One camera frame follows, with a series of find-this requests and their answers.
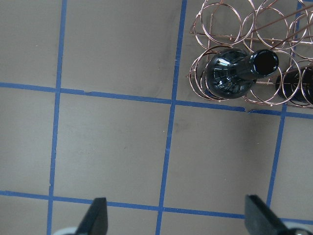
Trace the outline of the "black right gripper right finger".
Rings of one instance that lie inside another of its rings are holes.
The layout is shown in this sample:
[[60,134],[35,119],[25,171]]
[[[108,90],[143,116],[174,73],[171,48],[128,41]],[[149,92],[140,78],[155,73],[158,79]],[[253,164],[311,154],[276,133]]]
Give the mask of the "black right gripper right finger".
[[245,227],[250,235],[291,235],[290,229],[257,195],[245,196]]

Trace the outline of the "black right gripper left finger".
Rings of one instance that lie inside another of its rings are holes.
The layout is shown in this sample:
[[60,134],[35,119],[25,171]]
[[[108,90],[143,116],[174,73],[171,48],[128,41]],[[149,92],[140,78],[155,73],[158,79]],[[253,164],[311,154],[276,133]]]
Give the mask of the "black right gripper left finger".
[[106,235],[108,232],[107,200],[95,198],[79,224],[77,235]]

